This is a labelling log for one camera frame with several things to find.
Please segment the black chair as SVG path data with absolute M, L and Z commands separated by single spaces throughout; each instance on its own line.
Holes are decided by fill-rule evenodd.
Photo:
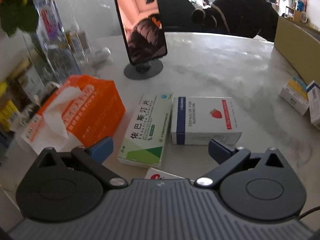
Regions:
M 165 32 L 197 32 L 191 20 L 195 7 L 188 0 L 157 0 Z

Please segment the green white medicine box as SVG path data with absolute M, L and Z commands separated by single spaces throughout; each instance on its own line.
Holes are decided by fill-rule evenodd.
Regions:
M 118 153 L 122 164 L 161 167 L 173 100 L 173 93 L 142 95 Z

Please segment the black jacket on chair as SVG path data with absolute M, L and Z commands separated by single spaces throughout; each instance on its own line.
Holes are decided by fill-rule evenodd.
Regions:
M 202 30 L 246 38 L 260 36 L 269 42 L 275 40 L 278 19 L 278 13 L 265 0 L 215 0 L 191 15 L 193 24 Z

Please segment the white OTC medicine box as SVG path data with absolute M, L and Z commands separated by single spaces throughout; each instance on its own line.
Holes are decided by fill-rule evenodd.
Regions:
M 168 172 L 164 172 L 155 168 L 149 168 L 145 179 L 151 179 L 151 180 L 163 180 L 163 179 L 183 179 L 183 177 L 176 176 L 174 174 L 170 174 Z

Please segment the strawberry cefaclor medicine box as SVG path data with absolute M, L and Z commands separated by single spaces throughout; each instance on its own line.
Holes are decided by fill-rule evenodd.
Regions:
M 175 145 L 208 145 L 214 139 L 234 145 L 242 135 L 233 98 L 174 98 L 171 141 Z

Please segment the orange tissue pack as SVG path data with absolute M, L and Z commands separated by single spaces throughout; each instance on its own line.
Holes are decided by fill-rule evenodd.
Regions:
M 124 113 L 114 81 L 72 75 L 18 135 L 37 154 L 47 147 L 70 151 L 112 137 Z

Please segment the beige cardboard storage box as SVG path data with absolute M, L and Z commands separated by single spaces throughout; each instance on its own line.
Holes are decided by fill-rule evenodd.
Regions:
M 319 31 L 287 18 L 278 18 L 275 48 L 291 63 L 306 84 L 319 83 Z

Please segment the clear plastic water bottle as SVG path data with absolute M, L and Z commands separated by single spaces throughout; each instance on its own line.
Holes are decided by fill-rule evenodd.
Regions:
M 64 83 L 71 75 L 80 75 L 79 65 L 67 42 L 54 0 L 33 0 L 39 15 L 37 37 L 53 73 L 53 80 Z

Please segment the yellow blue medicine box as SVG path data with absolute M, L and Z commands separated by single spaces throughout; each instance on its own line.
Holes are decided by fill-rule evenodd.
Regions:
M 282 87 L 279 96 L 302 116 L 309 108 L 306 84 L 298 77 L 292 77 Z

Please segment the white blue medicine box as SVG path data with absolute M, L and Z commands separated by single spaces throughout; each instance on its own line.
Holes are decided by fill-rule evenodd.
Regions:
M 306 92 L 309 101 L 310 120 L 313 126 L 320 128 L 320 92 L 319 84 L 313 80 L 307 87 Z

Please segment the black round phone stand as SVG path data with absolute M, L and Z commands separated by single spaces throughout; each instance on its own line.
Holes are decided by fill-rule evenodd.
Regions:
M 156 59 L 135 66 L 128 64 L 124 69 L 124 75 L 131 80 L 146 80 L 157 76 L 162 70 L 162 61 Z

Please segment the smartphone on stand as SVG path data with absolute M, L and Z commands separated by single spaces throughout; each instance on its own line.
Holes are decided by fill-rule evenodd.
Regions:
M 157 0 L 114 0 L 129 62 L 133 65 L 167 55 Z

